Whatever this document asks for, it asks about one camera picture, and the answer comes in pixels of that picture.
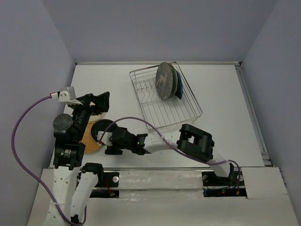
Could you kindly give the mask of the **cream plate with black mark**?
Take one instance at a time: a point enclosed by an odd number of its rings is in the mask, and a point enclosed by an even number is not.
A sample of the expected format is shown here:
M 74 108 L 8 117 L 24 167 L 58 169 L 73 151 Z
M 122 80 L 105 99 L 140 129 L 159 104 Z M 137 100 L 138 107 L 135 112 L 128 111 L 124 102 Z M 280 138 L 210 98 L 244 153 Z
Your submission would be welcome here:
M 95 122 L 100 120 L 102 117 L 104 116 L 104 113 L 91 113 L 90 118 L 89 118 L 89 122 Z

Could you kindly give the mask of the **teal flower plate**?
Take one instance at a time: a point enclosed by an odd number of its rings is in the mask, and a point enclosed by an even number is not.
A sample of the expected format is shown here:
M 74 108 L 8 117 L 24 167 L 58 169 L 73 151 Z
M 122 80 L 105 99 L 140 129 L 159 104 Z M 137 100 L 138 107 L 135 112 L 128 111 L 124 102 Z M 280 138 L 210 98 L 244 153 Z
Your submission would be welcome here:
M 176 94 L 177 86 L 178 86 L 178 76 L 175 68 L 171 66 L 172 73 L 173 73 L 173 88 L 172 88 L 172 96 Z

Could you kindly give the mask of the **round bamboo wooden plate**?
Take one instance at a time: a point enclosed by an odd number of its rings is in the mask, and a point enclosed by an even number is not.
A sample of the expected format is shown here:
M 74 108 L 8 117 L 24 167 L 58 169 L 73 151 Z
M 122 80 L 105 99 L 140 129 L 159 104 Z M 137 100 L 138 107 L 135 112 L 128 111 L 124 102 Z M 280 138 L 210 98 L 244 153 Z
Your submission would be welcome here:
M 85 145 L 85 154 L 94 153 L 101 147 L 98 143 L 93 139 L 91 135 L 91 128 L 94 125 L 95 121 L 90 121 L 87 124 L 86 130 L 84 132 L 82 143 Z

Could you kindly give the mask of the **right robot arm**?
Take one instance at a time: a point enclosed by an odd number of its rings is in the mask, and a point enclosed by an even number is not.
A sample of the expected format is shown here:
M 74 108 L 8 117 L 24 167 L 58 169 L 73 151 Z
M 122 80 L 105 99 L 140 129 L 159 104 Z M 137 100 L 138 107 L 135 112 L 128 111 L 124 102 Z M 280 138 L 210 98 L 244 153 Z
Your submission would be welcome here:
M 119 155 L 129 150 L 137 155 L 152 154 L 163 150 L 177 150 L 192 160 L 206 164 L 214 171 L 217 181 L 226 185 L 234 178 L 234 166 L 219 152 L 214 153 L 215 143 L 210 133 L 190 124 L 183 124 L 179 131 L 162 133 L 154 128 L 151 134 L 132 134 L 126 128 L 112 124 L 97 133 L 98 142 L 106 145 L 107 154 Z

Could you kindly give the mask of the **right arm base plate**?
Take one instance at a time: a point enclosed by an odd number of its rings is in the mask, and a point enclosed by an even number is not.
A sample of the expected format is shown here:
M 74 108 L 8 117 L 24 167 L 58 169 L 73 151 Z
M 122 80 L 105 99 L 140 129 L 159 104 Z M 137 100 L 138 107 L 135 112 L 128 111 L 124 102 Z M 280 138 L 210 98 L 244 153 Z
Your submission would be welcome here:
M 242 172 L 228 178 L 218 177 L 213 171 L 202 172 L 204 197 L 247 197 Z

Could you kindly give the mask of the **grey deer plate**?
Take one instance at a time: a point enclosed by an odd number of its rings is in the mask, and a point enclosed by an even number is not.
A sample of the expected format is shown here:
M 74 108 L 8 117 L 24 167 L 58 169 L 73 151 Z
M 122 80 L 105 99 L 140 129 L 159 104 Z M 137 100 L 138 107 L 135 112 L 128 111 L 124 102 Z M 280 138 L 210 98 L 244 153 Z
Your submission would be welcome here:
M 162 100 L 172 98 L 173 73 L 171 64 L 162 62 L 156 71 L 155 87 Z

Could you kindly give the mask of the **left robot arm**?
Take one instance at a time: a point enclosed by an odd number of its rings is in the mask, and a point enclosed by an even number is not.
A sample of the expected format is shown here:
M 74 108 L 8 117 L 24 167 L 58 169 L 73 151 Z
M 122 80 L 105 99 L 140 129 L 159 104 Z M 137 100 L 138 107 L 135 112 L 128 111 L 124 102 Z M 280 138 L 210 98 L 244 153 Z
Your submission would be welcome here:
M 101 164 L 90 163 L 80 167 L 85 151 L 81 142 L 90 116 L 109 110 L 110 93 L 86 94 L 76 97 L 72 87 L 51 93 L 52 99 L 73 109 L 72 114 L 60 114 L 53 121 L 54 180 L 51 202 L 44 221 L 45 226 L 81 226 L 85 222 L 86 204 L 94 186 L 104 181 Z

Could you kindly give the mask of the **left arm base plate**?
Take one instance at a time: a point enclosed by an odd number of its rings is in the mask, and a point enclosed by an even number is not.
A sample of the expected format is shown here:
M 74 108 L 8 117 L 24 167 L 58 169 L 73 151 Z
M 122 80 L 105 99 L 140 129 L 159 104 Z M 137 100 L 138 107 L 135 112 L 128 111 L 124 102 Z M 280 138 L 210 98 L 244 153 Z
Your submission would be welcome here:
M 119 198 L 119 172 L 104 172 L 102 182 L 98 182 L 90 198 Z

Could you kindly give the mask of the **dark blue patterned plate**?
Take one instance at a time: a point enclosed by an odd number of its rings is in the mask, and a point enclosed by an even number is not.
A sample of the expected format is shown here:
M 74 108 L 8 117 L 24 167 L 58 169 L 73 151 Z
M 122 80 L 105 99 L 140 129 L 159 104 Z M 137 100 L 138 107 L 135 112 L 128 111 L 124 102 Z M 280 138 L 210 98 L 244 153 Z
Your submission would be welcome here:
M 182 96 L 183 96 L 183 84 L 182 84 L 182 79 L 181 79 L 181 76 L 179 74 L 179 72 L 176 70 L 176 74 L 177 74 L 177 79 L 178 79 L 178 82 L 177 82 L 177 89 L 176 89 L 176 93 L 175 93 L 175 96 L 178 98 L 178 99 L 182 99 Z

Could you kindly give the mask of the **black round plate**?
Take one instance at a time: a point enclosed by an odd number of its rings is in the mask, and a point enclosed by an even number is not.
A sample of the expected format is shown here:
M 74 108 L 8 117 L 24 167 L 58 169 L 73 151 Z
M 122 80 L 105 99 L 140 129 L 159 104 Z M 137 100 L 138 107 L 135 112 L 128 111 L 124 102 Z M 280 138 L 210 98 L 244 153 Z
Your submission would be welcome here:
M 91 136 L 92 138 L 98 142 L 98 132 L 99 131 L 104 131 L 111 123 L 113 123 L 112 120 L 108 119 L 103 119 L 103 120 L 98 120 L 96 121 L 93 126 L 91 127 Z

